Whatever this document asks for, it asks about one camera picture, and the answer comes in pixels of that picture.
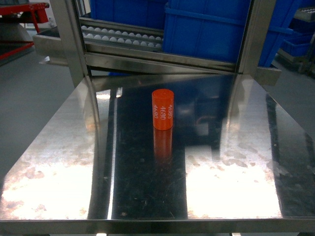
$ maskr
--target stainless steel table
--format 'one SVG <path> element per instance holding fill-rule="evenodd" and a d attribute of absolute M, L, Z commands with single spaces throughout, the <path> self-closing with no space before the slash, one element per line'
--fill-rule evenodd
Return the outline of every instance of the stainless steel table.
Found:
<path fill-rule="evenodd" d="M 85 78 L 3 180 L 0 233 L 315 232 L 314 173 L 313 140 L 250 76 Z"/>

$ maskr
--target metal frame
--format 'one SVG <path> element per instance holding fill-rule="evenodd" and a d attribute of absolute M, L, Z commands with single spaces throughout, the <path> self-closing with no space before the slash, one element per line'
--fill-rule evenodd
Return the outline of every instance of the metal frame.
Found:
<path fill-rule="evenodd" d="M 78 20 L 76 2 L 74 0 L 52 0 L 50 3 L 52 9 L 54 9 L 72 81 L 74 86 L 77 87 L 84 77 L 91 76 L 91 72 L 84 58 L 86 49 Z"/>
<path fill-rule="evenodd" d="M 21 234 L 198 234 L 315 232 L 313 219 L 254 220 L 64 220 L 9 221 L 0 233 Z"/>
<path fill-rule="evenodd" d="M 276 0 L 251 1 L 237 73 L 255 76 L 275 5 Z"/>
<path fill-rule="evenodd" d="M 184 56 L 180 59 L 180 56 L 171 54 L 159 54 L 159 56 L 156 56 L 144 51 L 124 50 L 110 46 L 101 47 L 93 43 L 85 45 L 78 17 L 78 12 L 81 13 L 81 11 L 77 10 L 79 2 L 75 0 L 51 0 L 65 57 L 75 86 L 78 85 L 85 75 L 91 76 L 89 73 L 89 66 L 93 66 L 91 61 L 95 62 L 98 59 L 103 59 L 103 64 L 98 63 L 97 65 L 103 69 L 149 74 L 226 74 L 236 72 L 239 74 L 251 74 L 254 77 L 276 0 L 252 0 L 237 64 Z M 183 69 L 183 67 L 187 66 L 192 66 L 194 69 Z M 164 71 L 167 67 L 173 67 L 173 69 Z"/>

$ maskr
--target blue storage bin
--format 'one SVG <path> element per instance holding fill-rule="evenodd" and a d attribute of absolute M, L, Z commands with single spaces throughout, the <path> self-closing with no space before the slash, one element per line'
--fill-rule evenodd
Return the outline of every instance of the blue storage bin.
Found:
<path fill-rule="evenodd" d="M 269 67 L 284 39 L 293 32 L 292 29 L 269 26 L 258 65 Z"/>
<path fill-rule="evenodd" d="M 315 32 L 315 22 L 305 22 L 299 19 L 292 19 L 289 28 L 301 34 L 310 34 Z"/>
<path fill-rule="evenodd" d="M 169 0 L 171 9 L 244 21 L 251 0 Z"/>
<path fill-rule="evenodd" d="M 302 0 L 299 8 L 315 6 L 315 0 Z"/>
<path fill-rule="evenodd" d="M 168 53 L 236 63 L 245 23 L 166 8 L 163 50 Z M 270 66 L 284 38 L 293 30 L 269 27 L 260 66 Z"/>
<path fill-rule="evenodd" d="M 90 0 L 91 17 L 96 20 L 164 28 L 167 0 Z"/>
<path fill-rule="evenodd" d="M 277 0 L 270 25 L 288 28 L 301 2 L 302 0 Z"/>
<path fill-rule="evenodd" d="M 169 0 L 169 7 L 235 20 L 246 20 L 250 0 Z M 271 26 L 287 28 L 302 0 L 277 0 Z"/>
<path fill-rule="evenodd" d="M 283 41 L 282 49 L 293 57 L 304 56 L 310 47 L 312 35 L 288 38 Z"/>

